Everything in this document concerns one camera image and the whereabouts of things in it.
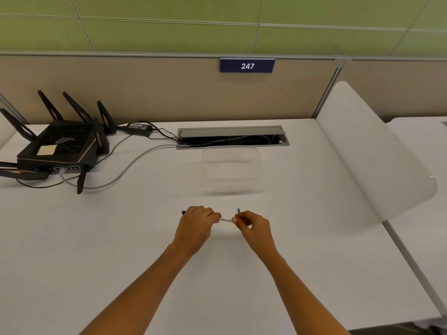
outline pen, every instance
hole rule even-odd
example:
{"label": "pen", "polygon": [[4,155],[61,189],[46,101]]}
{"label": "pen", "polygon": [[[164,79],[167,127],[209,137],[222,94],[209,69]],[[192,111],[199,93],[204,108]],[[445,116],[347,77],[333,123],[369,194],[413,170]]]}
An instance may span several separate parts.
{"label": "pen", "polygon": [[233,223],[233,221],[231,221],[231,220],[227,220],[227,219],[225,219],[225,218],[220,218],[219,221],[225,221],[225,222],[231,222],[231,223]]}

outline yellow sticky note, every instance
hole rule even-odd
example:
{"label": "yellow sticky note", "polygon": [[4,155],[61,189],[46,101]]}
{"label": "yellow sticky note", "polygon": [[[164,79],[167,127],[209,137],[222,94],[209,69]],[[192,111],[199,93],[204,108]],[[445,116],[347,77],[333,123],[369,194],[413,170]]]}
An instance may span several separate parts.
{"label": "yellow sticky note", "polygon": [[37,155],[53,155],[57,145],[40,146]]}

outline blue sign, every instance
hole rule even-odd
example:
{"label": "blue sign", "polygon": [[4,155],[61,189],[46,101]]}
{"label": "blue sign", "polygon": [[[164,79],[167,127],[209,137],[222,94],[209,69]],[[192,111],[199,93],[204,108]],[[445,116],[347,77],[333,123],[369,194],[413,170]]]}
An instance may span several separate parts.
{"label": "blue sign", "polygon": [[221,58],[221,73],[272,73],[275,59]]}

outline desk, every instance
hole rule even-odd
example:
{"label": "desk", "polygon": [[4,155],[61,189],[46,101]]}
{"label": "desk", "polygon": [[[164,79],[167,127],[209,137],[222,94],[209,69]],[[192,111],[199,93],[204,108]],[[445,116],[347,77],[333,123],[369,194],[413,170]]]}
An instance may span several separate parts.
{"label": "desk", "polygon": [[[0,332],[77,334],[162,253],[181,211],[198,204],[223,218],[240,208],[270,219],[278,250],[347,329],[439,316],[315,120],[156,125],[176,132],[267,124],[282,125],[290,146],[259,147],[264,178],[249,195],[204,192],[202,150],[175,148],[146,155],[95,193],[76,195],[65,184],[31,189],[0,178]],[[110,136],[111,146],[124,136]],[[1,159],[14,160],[26,143],[16,134]],[[86,186],[106,183],[142,151],[164,143],[127,139],[87,175]],[[294,330],[262,262],[236,226],[221,222],[174,281],[148,333]]]}
{"label": "desk", "polygon": [[431,200],[389,222],[425,276],[439,311],[447,316],[447,127],[443,121],[447,117],[402,117],[388,123],[438,182]]}

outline plastic container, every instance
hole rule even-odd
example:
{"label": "plastic container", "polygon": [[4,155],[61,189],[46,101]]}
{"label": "plastic container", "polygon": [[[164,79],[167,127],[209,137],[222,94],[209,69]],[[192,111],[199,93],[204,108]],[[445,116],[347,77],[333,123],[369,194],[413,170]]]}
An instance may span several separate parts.
{"label": "plastic container", "polygon": [[206,147],[202,152],[202,185],[205,190],[252,190],[258,186],[262,173],[262,160],[256,147]]}

